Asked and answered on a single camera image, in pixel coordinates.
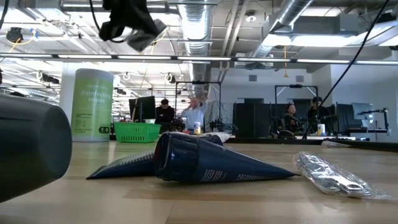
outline small bottle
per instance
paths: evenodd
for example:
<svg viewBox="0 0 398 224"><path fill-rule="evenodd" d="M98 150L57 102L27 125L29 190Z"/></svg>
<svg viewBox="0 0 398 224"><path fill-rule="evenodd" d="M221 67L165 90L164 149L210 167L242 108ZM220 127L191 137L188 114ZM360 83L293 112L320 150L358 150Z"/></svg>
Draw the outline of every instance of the small bottle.
<svg viewBox="0 0 398 224"><path fill-rule="evenodd" d="M193 134L200 134L200 133L201 133L200 122L195 122L195 125L193 127Z"/></svg>

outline wooden table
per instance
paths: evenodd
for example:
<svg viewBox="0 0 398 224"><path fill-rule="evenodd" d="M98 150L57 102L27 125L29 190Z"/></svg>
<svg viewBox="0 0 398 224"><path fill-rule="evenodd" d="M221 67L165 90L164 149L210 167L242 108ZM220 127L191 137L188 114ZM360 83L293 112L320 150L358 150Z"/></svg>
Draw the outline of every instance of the wooden table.
<svg viewBox="0 0 398 224"><path fill-rule="evenodd" d="M322 146L230 144L295 170L292 156L313 151L398 198L398 154ZM0 223L398 223L398 202L328 196L304 177L182 185L155 177L85 180L99 166L154 144L75 143L67 175L0 204Z"/></svg>

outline silver duct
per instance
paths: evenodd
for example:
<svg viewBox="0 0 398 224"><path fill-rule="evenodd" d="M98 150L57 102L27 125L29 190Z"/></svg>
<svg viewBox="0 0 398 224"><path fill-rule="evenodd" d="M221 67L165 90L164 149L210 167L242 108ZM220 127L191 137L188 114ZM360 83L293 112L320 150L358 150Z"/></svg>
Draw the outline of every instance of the silver duct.
<svg viewBox="0 0 398 224"><path fill-rule="evenodd" d="M207 5L179 5L182 17L181 28L186 40L205 40L209 36L210 6ZM209 45L205 43L185 44L189 56L208 56ZM191 63L190 76L192 81L210 81L209 65L205 63Z"/></svg>
<svg viewBox="0 0 398 224"><path fill-rule="evenodd" d="M313 0L285 0L283 1L280 10L275 18L267 18L267 33L264 35L264 40L260 46L251 54L251 57L266 57L274 47L268 45L266 37L269 32L279 29L281 27L292 26L293 23L300 17L304 10L311 5Z"/></svg>

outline computer monitor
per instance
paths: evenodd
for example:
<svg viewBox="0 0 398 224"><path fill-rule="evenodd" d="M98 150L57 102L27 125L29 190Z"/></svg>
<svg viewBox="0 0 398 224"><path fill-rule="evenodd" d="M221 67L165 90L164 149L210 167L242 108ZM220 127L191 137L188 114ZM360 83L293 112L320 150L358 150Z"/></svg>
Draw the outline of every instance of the computer monitor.
<svg viewBox="0 0 398 224"><path fill-rule="evenodd" d="M353 103L354 119L373 120L372 113L362 114L365 111L372 111L373 104L371 103Z"/></svg>
<svg viewBox="0 0 398 224"><path fill-rule="evenodd" d="M140 97L138 99L130 99L130 117L131 120L137 119L156 119L156 107L155 107L155 96ZM136 108L134 117L132 117L132 112Z"/></svg>

